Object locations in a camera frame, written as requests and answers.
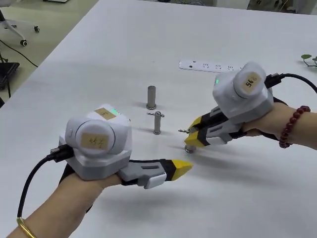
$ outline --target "power strip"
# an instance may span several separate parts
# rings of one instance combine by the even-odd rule
[[[241,70],[242,67],[225,64],[225,63],[214,63],[207,61],[195,61],[195,60],[183,60],[179,62],[179,68],[188,70],[198,70],[215,73],[226,73],[231,71]]]

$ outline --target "green led light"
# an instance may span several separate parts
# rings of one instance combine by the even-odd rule
[[[111,113],[114,115],[118,115],[118,112],[116,111],[116,109],[111,109]]]

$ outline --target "gold bracelet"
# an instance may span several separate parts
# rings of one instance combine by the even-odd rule
[[[30,229],[26,226],[24,219],[22,217],[18,217],[16,219],[19,227],[23,230],[24,234],[28,237],[28,238],[36,238],[36,236],[30,231]]]

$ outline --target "metal peg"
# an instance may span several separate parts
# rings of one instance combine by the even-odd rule
[[[179,131],[179,132],[182,132],[182,133],[187,133],[187,134],[189,134],[189,130],[182,130],[182,129],[179,129],[178,131]]]
[[[196,129],[194,127],[190,128],[189,130],[182,130],[182,129],[179,129],[178,130],[179,132],[182,132],[182,133],[187,133],[187,134],[190,134],[190,133],[194,133],[196,131]],[[185,145],[185,151],[189,154],[193,154],[197,147],[194,146],[194,145]]]
[[[161,112],[155,112],[155,113],[147,113],[148,115],[154,116],[154,131],[153,133],[155,135],[160,134],[160,119],[164,117],[164,115]]]
[[[157,108],[157,105],[155,104],[155,97],[156,97],[156,87],[155,86],[149,86],[148,87],[147,109],[154,110],[154,109]]]

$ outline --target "small metal part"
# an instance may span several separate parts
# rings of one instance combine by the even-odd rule
[[[60,151],[60,149],[58,148],[58,147],[56,147],[56,148],[54,148],[54,149],[51,149],[51,155],[52,154],[55,154],[55,153],[57,153],[57,152],[59,152]]]
[[[155,113],[147,113],[148,115],[154,116],[154,131],[153,133],[155,135],[160,134],[160,119],[164,117],[164,115],[161,112],[155,112]]]
[[[187,134],[189,134],[189,130],[182,130],[182,129],[179,129],[178,131],[179,131],[179,132],[182,132],[182,133],[187,133]]]
[[[154,110],[154,109],[157,108],[157,105],[155,104],[155,97],[156,97],[156,87],[155,86],[149,86],[148,87],[147,109]]]
[[[194,145],[185,145],[184,149],[188,154],[193,154],[196,151],[197,147]]]

